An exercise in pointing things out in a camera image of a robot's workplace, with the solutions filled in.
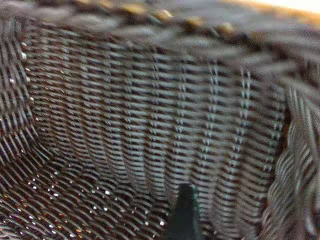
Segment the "woven texture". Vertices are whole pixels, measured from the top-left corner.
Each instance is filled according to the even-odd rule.
[[[220,3],[227,39],[28,6],[0,22],[0,239],[161,239],[182,183],[206,239],[318,234],[316,33]]]

